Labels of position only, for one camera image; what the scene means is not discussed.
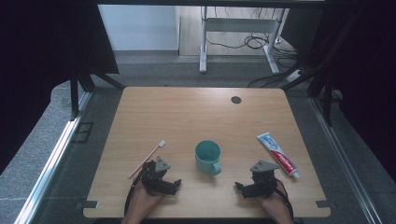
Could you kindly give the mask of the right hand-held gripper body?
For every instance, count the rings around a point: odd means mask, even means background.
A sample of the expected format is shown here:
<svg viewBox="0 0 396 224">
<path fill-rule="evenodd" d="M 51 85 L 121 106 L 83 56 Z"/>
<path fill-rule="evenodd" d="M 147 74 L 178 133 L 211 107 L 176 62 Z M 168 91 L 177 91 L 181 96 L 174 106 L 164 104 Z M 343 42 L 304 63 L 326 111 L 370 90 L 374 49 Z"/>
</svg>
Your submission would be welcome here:
<svg viewBox="0 0 396 224">
<path fill-rule="evenodd" d="M 267 161 L 258 161 L 251 168 L 253 184 L 248 189 L 250 197 L 269 197 L 277 191 L 275 170 L 279 166 Z"/>
</svg>

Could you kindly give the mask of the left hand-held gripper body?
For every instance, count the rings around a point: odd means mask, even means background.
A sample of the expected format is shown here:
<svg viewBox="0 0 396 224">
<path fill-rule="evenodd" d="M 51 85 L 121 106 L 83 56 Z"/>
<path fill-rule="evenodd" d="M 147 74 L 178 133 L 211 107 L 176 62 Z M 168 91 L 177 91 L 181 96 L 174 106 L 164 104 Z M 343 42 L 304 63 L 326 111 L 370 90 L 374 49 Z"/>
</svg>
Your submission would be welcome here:
<svg viewBox="0 0 396 224">
<path fill-rule="evenodd" d="M 163 180 L 163 177 L 170 169 L 170 165 L 161 157 L 157 157 L 155 161 L 146 162 L 142 168 L 141 181 L 149 192 L 157 192 L 167 194 L 171 188 L 175 188 L 175 184 Z"/>
</svg>

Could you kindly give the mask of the pink and white toothbrush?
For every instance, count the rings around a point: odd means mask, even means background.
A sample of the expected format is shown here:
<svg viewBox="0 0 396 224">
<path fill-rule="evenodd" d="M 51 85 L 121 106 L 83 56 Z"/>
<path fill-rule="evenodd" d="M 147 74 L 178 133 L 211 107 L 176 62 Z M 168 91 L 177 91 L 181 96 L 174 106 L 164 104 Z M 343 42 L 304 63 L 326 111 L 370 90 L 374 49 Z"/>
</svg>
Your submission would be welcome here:
<svg viewBox="0 0 396 224">
<path fill-rule="evenodd" d="M 164 147 L 164 145 L 166 144 L 166 142 L 164 140 L 162 140 L 154 149 L 152 149 L 150 151 L 150 153 L 146 156 L 145 159 L 143 159 L 140 164 L 128 175 L 128 178 L 132 178 L 136 172 L 142 168 L 142 166 L 144 165 L 144 163 L 159 149 Z"/>
</svg>

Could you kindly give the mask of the white blue red toothpaste tube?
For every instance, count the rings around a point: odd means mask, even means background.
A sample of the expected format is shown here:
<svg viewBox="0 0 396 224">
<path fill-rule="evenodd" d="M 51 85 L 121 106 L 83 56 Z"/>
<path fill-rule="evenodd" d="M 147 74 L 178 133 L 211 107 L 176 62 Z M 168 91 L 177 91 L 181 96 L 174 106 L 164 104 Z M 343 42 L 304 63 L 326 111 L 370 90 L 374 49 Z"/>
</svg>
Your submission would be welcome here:
<svg viewBox="0 0 396 224">
<path fill-rule="evenodd" d="M 274 159 L 280 164 L 283 170 L 294 179 L 299 179 L 300 174 L 296 165 L 290 160 L 283 149 L 270 133 L 263 133 L 257 136 L 258 140 L 267 148 Z"/>
</svg>

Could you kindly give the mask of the teal cup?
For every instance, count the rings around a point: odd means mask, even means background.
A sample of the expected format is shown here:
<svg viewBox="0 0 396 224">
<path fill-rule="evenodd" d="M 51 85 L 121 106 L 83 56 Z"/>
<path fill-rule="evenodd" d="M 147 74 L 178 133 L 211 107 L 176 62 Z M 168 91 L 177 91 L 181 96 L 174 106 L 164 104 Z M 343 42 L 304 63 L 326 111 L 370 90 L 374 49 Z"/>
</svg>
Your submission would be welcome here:
<svg viewBox="0 0 396 224">
<path fill-rule="evenodd" d="M 201 141 L 195 148 L 195 159 L 198 169 L 208 175 L 218 175 L 222 168 L 219 164 L 221 149 L 211 140 Z"/>
</svg>

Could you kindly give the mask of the person's right hand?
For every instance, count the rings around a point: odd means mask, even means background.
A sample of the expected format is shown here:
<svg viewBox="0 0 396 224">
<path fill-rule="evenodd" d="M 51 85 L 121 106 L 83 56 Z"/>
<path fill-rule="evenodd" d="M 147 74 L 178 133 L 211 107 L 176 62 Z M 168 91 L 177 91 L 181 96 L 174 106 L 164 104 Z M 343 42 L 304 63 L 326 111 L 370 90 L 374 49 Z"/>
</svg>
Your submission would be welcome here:
<svg viewBox="0 0 396 224">
<path fill-rule="evenodd" d="M 273 192 L 272 195 L 267 198 L 256 197 L 256 200 L 271 219 L 274 217 L 289 217 L 292 219 L 285 201 L 278 193 Z"/>
</svg>

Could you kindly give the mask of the black metal stand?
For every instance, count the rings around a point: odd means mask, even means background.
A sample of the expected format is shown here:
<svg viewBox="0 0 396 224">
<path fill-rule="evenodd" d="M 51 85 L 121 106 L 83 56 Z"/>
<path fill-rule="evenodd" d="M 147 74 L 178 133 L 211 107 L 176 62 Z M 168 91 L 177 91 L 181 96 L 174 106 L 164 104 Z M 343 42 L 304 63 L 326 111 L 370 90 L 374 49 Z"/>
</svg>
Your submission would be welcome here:
<svg viewBox="0 0 396 224">
<path fill-rule="evenodd" d="M 312 97 L 318 96 L 320 91 L 324 91 L 322 100 L 322 117 L 329 126 L 332 126 L 332 74 L 329 72 L 329 66 L 330 64 L 327 61 L 324 61 L 312 70 L 304 72 L 292 82 L 282 86 L 281 90 L 287 91 L 303 83 L 304 81 L 307 81 L 309 78 L 312 78 L 312 82 L 306 90 L 306 93 Z"/>
<path fill-rule="evenodd" d="M 79 65 L 75 67 L 70 75 L 71 120 L 75 120 L 79 115 L 78 86 L 81 86 L 85 92 L 93 92 L 95 89 L 91 75 L 101 78 L 117 89 L 123 90 L 125 88 L 125 85 L 98 68 L 88 65 Z"/>
</svg>

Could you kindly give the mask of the white power strip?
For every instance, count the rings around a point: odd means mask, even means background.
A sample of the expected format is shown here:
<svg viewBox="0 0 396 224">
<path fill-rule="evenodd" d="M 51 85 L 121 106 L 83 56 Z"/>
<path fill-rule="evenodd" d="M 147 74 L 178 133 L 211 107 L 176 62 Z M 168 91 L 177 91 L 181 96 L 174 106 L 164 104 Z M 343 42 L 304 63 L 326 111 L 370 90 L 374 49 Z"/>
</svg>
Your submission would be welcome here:
<svg viewBox="0 0 396 224">
<path fill-rule="evenodd" d="M 297 79 L 298 77 L 300 77 L 304 72 L 300 69 L 297 69 L 296 71 L 294 71 L 293 73 L 291 73 L 288 77 L 287 77 L 287 81 L 288 82 L 292 82 L 295 79 Z"/>
</svg>

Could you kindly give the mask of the black curtain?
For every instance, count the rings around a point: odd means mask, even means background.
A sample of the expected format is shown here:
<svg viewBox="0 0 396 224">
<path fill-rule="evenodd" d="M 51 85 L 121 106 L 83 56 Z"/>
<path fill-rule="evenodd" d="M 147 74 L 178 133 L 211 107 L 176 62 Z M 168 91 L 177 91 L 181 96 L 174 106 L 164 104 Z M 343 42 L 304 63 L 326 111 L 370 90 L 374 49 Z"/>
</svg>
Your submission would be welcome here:
<svg viewBox="0 0 396 224">
<path fill-rule="evenodd" d="M 0 175 L 75 72 L 119 72 L 95 3 L 0 0 Z"/>
<path fill-rule="evenodd" d="M 310 95 L 339 90 L 340 109 L 396 182 L 396 0 L 325 0 L 294 8 L 290 39 L 311 31 Z"/>
</svg>

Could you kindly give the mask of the grey table bracket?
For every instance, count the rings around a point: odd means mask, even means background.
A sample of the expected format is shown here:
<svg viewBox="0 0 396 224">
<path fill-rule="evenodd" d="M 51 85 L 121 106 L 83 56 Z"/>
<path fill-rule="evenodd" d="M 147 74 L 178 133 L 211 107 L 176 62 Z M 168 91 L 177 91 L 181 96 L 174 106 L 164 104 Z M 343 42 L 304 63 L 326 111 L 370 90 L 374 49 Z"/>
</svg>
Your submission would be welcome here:
<svg viewBox="0 0 396 224">
<path fill-rule="evenodd" d="M 85 208 L 95 209 L 97 206 L 98 206 L 98 202 L 97 201 L 81 200 L 81 201 L 77 202 L 75 208 L 79 209 L 79 210 L 83 210 Z"/>
</svg>

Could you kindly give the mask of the aluminium rail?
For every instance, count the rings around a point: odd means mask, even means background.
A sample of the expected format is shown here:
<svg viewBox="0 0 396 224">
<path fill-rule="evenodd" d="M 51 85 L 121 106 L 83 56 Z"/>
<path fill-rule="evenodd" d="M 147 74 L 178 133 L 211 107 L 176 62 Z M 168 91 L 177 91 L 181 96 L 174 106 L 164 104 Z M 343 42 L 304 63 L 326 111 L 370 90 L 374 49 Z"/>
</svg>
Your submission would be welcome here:
<svg viewBox="0 0 396 224">
<path fill-rule="evenodd" d="M 343 170 L 344 175 L 346 176 L 348 185 L 351 187 L 352 192 L 357 199 L 358 205 L 361 208 L 361 211 L 363 212 L 365 218 L 367 219 L 368 224 L 376 224 L 376 212 L 372 207 L 371 198 L 368 195 L 365 187 L 361 183 L 358 175 L 356 174 L 356 171 L 353 168 L 349 158 L 347 157 L 347 154 L 345 153 L 340 140 L 335 134 L 334 129 L 327 123 L 325 118 L 322 117 L 322 109 L 319 103 L 317 103 L 313 98 L 308 98 L 308 100 L 313 106 L 318 122 L 322 127 L 325 136 L 330 142 L 334 156 L 338 160 L 338 163 L 340 164 L 340 167 Z"/>
<path fill-rule="evenodd" d="M 71 97 L 68 90 L 51 94 L 51 102 L 37 125 L 22 145 L 17 162 L 18 180 L 28 193 L 21 197 L 23 207 L 13 224 L 31 224 L 43 203 L 52 178 L 59 167 L 81 115 L 71 118 Z"/>
</svg>

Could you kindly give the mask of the white metal desk frame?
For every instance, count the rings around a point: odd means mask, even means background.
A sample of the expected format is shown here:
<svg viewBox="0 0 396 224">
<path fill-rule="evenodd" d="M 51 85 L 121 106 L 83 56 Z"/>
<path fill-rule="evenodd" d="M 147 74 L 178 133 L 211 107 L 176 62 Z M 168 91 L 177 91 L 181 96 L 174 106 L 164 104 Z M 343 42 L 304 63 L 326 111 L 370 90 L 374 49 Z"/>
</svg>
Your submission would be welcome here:
<svg viewBox="0 0 396 224">
<path fill-rule="evenodd" d="M 199 71 L 206 73 L 206 34 L 213 32 L 226 33 L 263 33 L 268 34 L 269 43 L 262 47 L 272 73 L 279 74 L 273 49 L 278 37 L 286 9 L 281 8 L 275 19 L 232 19 L 208 18 L 207 7 L 201 7 L 202 42 L 200 46 Z"/>
</svg>

